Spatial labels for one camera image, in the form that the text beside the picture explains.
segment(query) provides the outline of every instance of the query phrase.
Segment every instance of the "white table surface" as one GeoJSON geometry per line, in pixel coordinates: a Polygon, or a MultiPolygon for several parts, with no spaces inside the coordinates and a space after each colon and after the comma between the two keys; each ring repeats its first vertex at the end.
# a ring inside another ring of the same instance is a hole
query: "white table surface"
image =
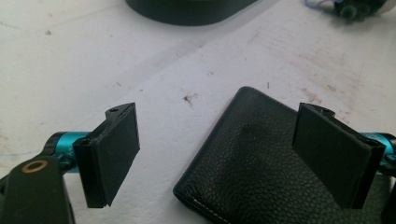
{"type": "Polygon", "coordinates": [[[395,71],[395,10],[347,23],[301,1],[265,0],[182,27],[122,0],[2,0],[0,176],[53,133],[91,131],[108,108],[136,102],[141,149],[113,205],[88,209],[79,176],[64,176],[77,223],[208,223],[172,188],[240,87],[396,134],[395,71]]]}

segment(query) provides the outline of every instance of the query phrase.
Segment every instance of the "black plastic part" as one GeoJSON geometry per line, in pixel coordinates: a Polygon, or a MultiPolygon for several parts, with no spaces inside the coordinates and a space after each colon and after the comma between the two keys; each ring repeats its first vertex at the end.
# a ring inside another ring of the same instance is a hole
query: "black plastic part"
{"type": "Polygon", "coordinates": [[[126,0],[143,16],[176,25],[207,25],[222,21],[257,0],[126,0]]]}
{"type": "Polygon", "coordinates": [[[2,190],[1,223],[75,223],[61,166],[53,157],[37,156],[16,166],[2,190]]]}
{"type": "Polygon", "coordinates": [[[396,186],[393,186],[392,193],[388,199],[388,203],[382,211],[382,223],[394,224],[396,223],[396,186]]]}
{"type": "Polygon", "coordinates": [[[106,112],[106,120],[73,148],[90,208],[111,205],[139,150],[134,104],[106,112]]]}
{"type": "Polygon", "coordinates": [[[293,149],[341,208],[363,208],[385,146],[333,116],[329,109],[300,104],[293,149]]]}

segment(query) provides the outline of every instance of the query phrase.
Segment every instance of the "wallet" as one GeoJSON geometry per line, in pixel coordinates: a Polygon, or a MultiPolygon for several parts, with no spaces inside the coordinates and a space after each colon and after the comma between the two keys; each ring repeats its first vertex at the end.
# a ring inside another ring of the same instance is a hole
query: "wallet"
{"type": "Polygon", "coordinates": [[[297,112],[250,87],[225,109],[174,187],[214,223],[381,223],[389,178],[376,175],[363,209],[341,209],[293,151],[297,112]]]}

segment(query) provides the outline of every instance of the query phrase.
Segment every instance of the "round hole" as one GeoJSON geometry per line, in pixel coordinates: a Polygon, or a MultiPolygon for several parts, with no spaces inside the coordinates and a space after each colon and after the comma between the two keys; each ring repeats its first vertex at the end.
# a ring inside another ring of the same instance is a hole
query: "round hole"
{"type": "Polygon", "coordinates": [[[22,171],[26,174],[30,174],[42,170],[47,165],[48,162],[44,160],[31,161],[22,167],[22,171]]]}

